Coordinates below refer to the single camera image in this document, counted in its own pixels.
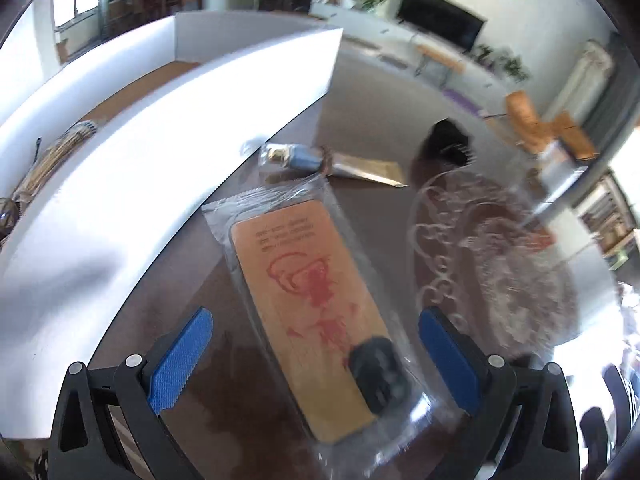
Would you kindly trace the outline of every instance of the television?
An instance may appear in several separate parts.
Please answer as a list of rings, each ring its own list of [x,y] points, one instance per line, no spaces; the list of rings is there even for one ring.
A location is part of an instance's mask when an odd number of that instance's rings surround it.
[[[484,25],[484,20],[447,0],[402,0],[398,19],[424,32],[432,32],[465,52],[473,48]]]

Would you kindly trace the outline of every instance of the orange board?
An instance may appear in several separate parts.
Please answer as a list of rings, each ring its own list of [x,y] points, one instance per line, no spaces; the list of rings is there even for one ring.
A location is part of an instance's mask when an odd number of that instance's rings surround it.
[[[348,355],[388,332],[322,203],[238,222],[231,237],[271,348],[314,436],[333,443],[372,423]]]

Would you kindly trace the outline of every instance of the silver screw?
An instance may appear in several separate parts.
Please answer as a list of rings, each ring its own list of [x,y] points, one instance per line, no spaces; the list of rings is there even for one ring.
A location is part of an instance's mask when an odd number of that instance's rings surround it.
[[[494,368],[502,368],[504,366],[504,359],[499,355],[490,355],[489,364]]]
[[[80,370],[82,370],[82,363],[73,363],[70,367],[69,367],[69,373],[71,375],[75,375],[77,374]]]
[[[127,357],[127,360],[124,362],[129,368],[133,368],[142,362],[142,356],[139,354],[132,354]]]
[[[549,363],[546,366],[546,369],[549,370],[553,375],[560,375],[562,373],[562,368],[559,367],[556,363]]]

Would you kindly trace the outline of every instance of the black screen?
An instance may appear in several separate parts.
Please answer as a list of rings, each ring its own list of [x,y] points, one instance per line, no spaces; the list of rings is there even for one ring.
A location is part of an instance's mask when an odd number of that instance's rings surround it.
[[[445,0],[402,0],[398,19],[469,51],[484,21]]]

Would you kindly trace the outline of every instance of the blue gripper pad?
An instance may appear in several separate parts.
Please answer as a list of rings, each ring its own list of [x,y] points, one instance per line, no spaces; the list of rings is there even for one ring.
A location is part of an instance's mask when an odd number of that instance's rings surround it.
[[[200,308],[185,325],[149,381],[146,398],[156,415],[178,400],[213,334],[213,316]]]
[[[420,314],[418,332],[456,404],[474,416],[480,407],[481,389],[471,364],[429,310]]]

